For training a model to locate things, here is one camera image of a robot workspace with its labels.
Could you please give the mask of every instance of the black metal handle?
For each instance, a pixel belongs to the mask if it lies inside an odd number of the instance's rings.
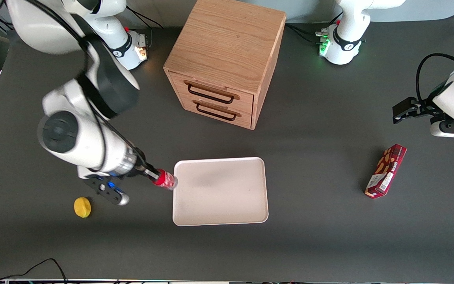
[[[234,96],[233,95],[229,95],[228,97],[231,97],[231,99],[226,101],[225,99],[219,99],[217,97],[212,97],[210,95],[204,95],[203,93],[193,91],[193,90],[190,89],[190,88],[192,88],[192,84],[188,84],[188,85],[189,85],[189,87],[188,87],[189,93],[191,93],[193,95],[198,95],[200,97],[205,97],[206,99],[212,99],[213,101],[216,101],[216,102],[219,102],[219,103],[222,103],[222,104],[232,104],[232,102],[234,102]]]
[[[234,121],[234,120],[236,119],[236,117],[237,117],[237,114],[236,114],[236,113],[225,112],[225,113],[234,115],[234,117],[229,118],[229,117],[221,116],[221,115],[219,115],[219,114],[212,113],[212,112],[209,112],[209,111],[201,110],[201,109],[199,108],[199,106],[203,106],[203,105],[200,104],[200,103],[196,103],[196,109],[197,109],[198,112],[205,113],[205,114],[207,114],[207,115],[212,115],[212,116],[214,116],[214,117],[218,117],[218,118],[221,118],[221,119],[225,119],[225,120],[227,120],[227,121]]]

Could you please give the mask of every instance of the lemon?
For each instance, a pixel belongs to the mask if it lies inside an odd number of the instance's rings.
[[[74,212],[76,215],[82,218],[87,218],[90,215],[90,211],[92,208],[90,207],[90,201],[85,197],[76,198],[74,201]]]

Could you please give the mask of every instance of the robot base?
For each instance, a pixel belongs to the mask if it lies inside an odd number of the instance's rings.
[[[135,31],[129,31],[128,35],[132,38],[132,46],[123,56],[118,57],[116,54],[114,55],[121,65],[127,70],[132,70],[147,59],[146,36],[144,34],[138,34]]]
[[[320,36],[326,36],[326,40],[320,40],[322,45],[318,50],[318,55],[325,57],[330,63],[336,65],[344,65],[349,63],[353,57],[358,54],[358,48],[360,47],[361,41],[356,45],[352,46],[351,50],[343,50],[341,45],[335,41],[333,36],[330,36],[333,30],[337,27],[336,24],[330,25],[329,27],[321,29]]]

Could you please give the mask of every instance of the wood grain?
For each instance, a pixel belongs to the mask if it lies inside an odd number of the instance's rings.
[[[285,13],[235,0],[198,0],[164,65],[256,95]]]
[[[285,19],[283,11],[236,0],[198,0],[164,64],[182,106],[200,113],[197,101],[211,105],[211,112],[218,115],[233,111],[239,116],[232,122],[200,114],[255,129],[276,67]],[[189,83],[192,91],[213,99],[192,94]],[[217,100],[231,97],[230,104]]]

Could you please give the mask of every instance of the table surface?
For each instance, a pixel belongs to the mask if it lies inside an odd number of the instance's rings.
[[[0,76],[0,277],[54,257],[70,278],[454,283],[454,139],[431,136],[428,119],[391,122],[391,107],[415,94],[420,60],[454,55],[454,17],[372,23],[346,66],[286,29],[254,131],[182,109],[162,70],[179,32],[153,32],[149,61],[132,71],[139,103],[112,124],[171,171],[180,160],[261,157],[269,219],[180,228],[173,194],[143,177],[124,182],[125,207],[95,196],[36,138],[41,98],[82,55],[16,40]],[[429,61],[422,93],[453,69]],[[408,148],[404,163],[389,194],[371,200],[363,189],[395,143]],[[74,214],[79,196],[93,196],[88,219]],[[50,263],[29,277],[60,274]]]

